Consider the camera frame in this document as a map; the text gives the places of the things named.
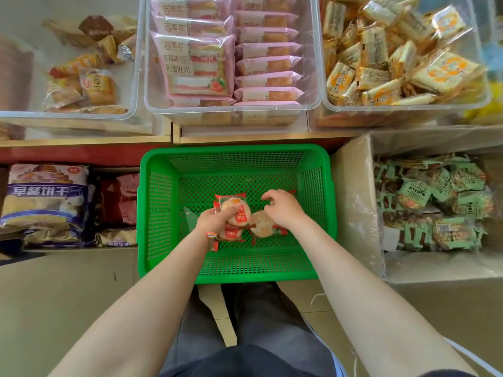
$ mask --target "floor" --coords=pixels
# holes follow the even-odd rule
[[[49,255],[0,267],[0,375],[43,377],[139,276],[131,249]],[[353,375],[352,346],[317,280],[279,282]],[[445,336],[503,369],[503,283],[402,286],[399,292]],[[236,343],[218,285],[200,288],[227,345]],[[358,376],[366,376],[358,362]],[[477,369],[481,375],[488,375]]]

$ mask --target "gray pants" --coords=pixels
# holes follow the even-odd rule
[[[276,283],[222,285],[237,345],[257,345],[294,368],[319,377],[340,375],[330,350],[306,325],[297,307]],[[161,373],[225,348],[211,310],[194,287]]]

